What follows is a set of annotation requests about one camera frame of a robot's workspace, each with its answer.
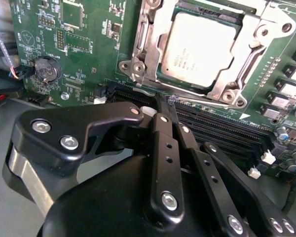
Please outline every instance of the motherboard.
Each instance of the motherboard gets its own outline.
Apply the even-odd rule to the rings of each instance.
[[[111,84],[123,99],[161,93],[196,138],[213,133],[214,142],[234,146],[229,156],[258,144],[245,169],[296,178],[295,2],[10,0],[10,7],[21,63],[35,69],[24,79],[28,91],[62,107],[102,103],[100,88]],[[226,139],[231,132],[243,137]]]

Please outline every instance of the cpu socket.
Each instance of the cpu socket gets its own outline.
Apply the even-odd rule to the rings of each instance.
[[[265,0],[143,0],[131,60],[120,70],[184,99],[240,109],[241,92],[276,38],[295,21]]]

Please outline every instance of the silver screw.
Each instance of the silver screw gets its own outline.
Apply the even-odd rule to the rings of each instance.
[[[274,220],[273,218],[270,219],[272,226],[279,232],[279,233],[283,233],[283,228],[281,227],[281,225]]]
[[[162,121],[167,122],[168,120],[165,117],[160,117]]]
[[[139,111],[138,111],[138,110],[136,110],[136,109],[134,109],[134,108],[131,108],[131,109],[130,109],[130,111],[131,111],[132,113],[136,114],[136,115],[138,115],[138,114],[139,114]]]
[[[217,151],[216,147],[214,147],[213,145],[209,145],[209,148],[210,148],[213,152],[216,152],[216,151]]]
[[[67,150],[75,150],[79,146],[79,142],[72,136],[63,136],[60,139],[60,145],[66,148]]]
[[[63,93],[61,93],[61,95],[60,95],[60,98],[62,99],[62,100],[69,100],[69,94],[67,93],[67,92],[63,92]]]
[[[189,129],[187,127],[183,126],[182,128],[184,132],[189,133]]]
[[[177,200],[170,193],[163,193],[161,200],[163,205],[170,211],[174,211],[178,208]]]
[[[241,234],[243,233],[242,225],[241,225],[241,223],[238,221],[237,218],[235,218],[235,217],[232,216],[232,215],[229,215],[229,216],[228,216],[228,222],[229,222],[230,226],[233,228],[233,230],[234,230],[237,234],[241,235]]]
[[[290,223],[289,223],[287,220],[283,219],[283,223],[284,223],[284,226],[286,227],[286,229],[287,229],[289,232],[291,232],[292,234],[295,233],[294,228],[290,225]]]
[[[51,126],[45,121],[36,121],[32,124],[32,128],[35,132],[47,133],[50,131]]]

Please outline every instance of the green circuit board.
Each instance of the green circuit board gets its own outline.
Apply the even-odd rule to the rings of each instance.
[[[185,2],[209,7],[203,1]],[[226,0],[216,2],[237,6]],[[65,107],[93,104],[95,87],[111,81],[136,87],[120,71],[118,63],[131,59],[141,3],[141,0],[10,0],[22,65],[34,66],[36,58],[47,55],[55,58],[63,70],[62,77],[52,84],[46,85],[35,75],[26,79],[26,89],[48,95],[51,104]],[[281,1],[279,7],[296,22],[296,3]],[[268,103],[270,92],[276,90],[275,83],[285,79],[283,69],[286,65],[296,65],[293,60],[295,52],[296,30],[271,43],[244,89],[243,94],[249,98],[245,108],[196,107],[264,130],[284,125],[289,131],[296,131],[296,102],[279,119],[264,117],[260,112],[261,105]],[[276,69],[272,70],[267,82],[262,83],[274,63]],[[146,87],[141,89],[152,93],[157,91]],[[68,100],[61,98],[62,92],[69,94]],[[296,145],[296,137],[282,144]],[[275,163],[266,172],[276,176],[285,170],[284,161],[293,151],[296,147],[285,151],[278,157],[283,162]]]

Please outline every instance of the integrated circuit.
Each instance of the integrated circuit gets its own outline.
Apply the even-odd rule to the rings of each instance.
[[[83,5],[72,1],[63,0],[61,4],[61,20],[64,25],[81,29],[84,17]]]
[[[112,31],[113,32],[115,32],[115,33],[120,33],[120,31],[121,31],[121,28],[122,28],[122,26],[121,26],[121,24],[118,24],[118,23],[113,23],[112,24]]]
[[[200,42],[200,33],[208,29],[211,31],[203,34]],[[220,70],[230,65],[235,35],[231,26],[178,13],[162,60],[162,73],[203,87],[211,86]]]

